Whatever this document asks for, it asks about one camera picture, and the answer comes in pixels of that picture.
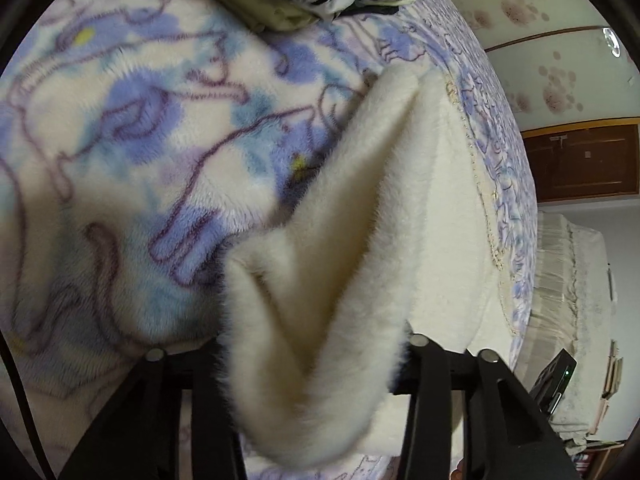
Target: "light fixture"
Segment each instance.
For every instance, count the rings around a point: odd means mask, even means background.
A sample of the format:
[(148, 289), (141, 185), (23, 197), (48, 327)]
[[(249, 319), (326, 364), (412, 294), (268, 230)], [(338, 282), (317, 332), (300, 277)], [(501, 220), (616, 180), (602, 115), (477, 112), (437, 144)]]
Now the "light fixture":
[(611, 47), (611, 53), (616, 57), (620, 57), (620, 42), (618, 41), (616, 33), (613, 32), (613, 29), (610, 27), (603, 28), (602, 32), (607, 40), (607, 44)]

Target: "fleece blanket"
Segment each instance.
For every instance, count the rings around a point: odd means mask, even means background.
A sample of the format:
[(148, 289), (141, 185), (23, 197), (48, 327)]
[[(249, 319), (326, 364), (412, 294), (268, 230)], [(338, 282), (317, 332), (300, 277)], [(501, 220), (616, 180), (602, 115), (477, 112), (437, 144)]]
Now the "fleece blanket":
[[(0, 326), (54, 469), (146, 349), (216, 331), (225, 251), (290, 216), (384, 66), (421, 61), (454, 82), (490, 184), (513, 361), (534, 187), (495, 73), (449, 0), (261, 36), (212, 0), (47, 9), (0, 80)], [(0, 373), (0, 416), (29, 455)]]
[[(473, 153), (452, 82), (393, 66), (292, 218), (230, 250), (226, 382), (263, 455), (297, 470), (325, 465), (367, 430), (365, 450), (399, 454), (409, 399), (388, 390), (407, 320), (446, 349), (508, 360), (510, 277), (492, 258)], [(461, 424), (453, 444), (462, 452)]]

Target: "metal screw head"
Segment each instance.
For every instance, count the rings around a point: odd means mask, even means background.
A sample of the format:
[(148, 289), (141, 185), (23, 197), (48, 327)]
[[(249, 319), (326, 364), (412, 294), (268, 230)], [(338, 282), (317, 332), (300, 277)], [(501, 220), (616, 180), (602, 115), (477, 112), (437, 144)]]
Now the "metal screw head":
[(485, 348), (480, 352), (480, 357), (488, 363), (497, 363), (500, 360), (500, 356), (493, 350)]
[(161, 348), (152, 348), (145, 355), (145, 359), (152, 363), (155, 363), (163, 358), (164, 358), (164, 350), (162, 350)]
[(409, 344), (411, 346), (427, 346), (429, 344), (429, 338), (423, 334), (413, 334), (409, 338)]

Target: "bed sheet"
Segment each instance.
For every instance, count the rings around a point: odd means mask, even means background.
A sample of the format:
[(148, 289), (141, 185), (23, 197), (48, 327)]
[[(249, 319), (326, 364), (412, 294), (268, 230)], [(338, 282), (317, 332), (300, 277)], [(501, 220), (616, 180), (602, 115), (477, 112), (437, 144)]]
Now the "bed sheet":
[[(295, 34), (253, 34), (212, 0), (56, 0), (43, 14), (0, 80), (0, 326), (54, 468), (146, 349), (214, 332), (225, 249), (287, 218), (398, 62), (434, 64), (458, 87), (513, 283), (513, 365), (534, 184), (504, 91), (450, 0)], [(28, 448), (4, 370), (0, 399)], [(378, 478), (387, 463), (360, 457), (348, 476)]]

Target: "bed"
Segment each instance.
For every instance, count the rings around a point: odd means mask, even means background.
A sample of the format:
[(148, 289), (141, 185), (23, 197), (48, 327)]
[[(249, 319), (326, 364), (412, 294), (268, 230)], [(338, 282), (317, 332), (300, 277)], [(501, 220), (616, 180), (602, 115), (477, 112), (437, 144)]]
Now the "bed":
[[(454, 82), (490, 183), (513, 366), (534, 185), (500, 83), (450, 0), (293, 34), (254, 34), (213, 0), (56, 0), (44, 12), (0, 80), (0, 323), (55, 470), (146, 349), (214, 332), (220, 257), (286, 220), (377, 74), (424, 62)], [(0, 416), (31, 459), (2, 373)], [(184, 453), (189, 441), (185, 415)], [(285, 474), (246, 454), (252, 477)], [(393, 468), (358, 455), (309, 474)]]
[(515, 373), (530, 389), (562, 349), (576, 359), (550, 422), (563, 440), (578, 446), (594, 426), (605, 384), (614, 313), (612, 283), (601, 233), (561, 214), (539, 213), (532, 309)]

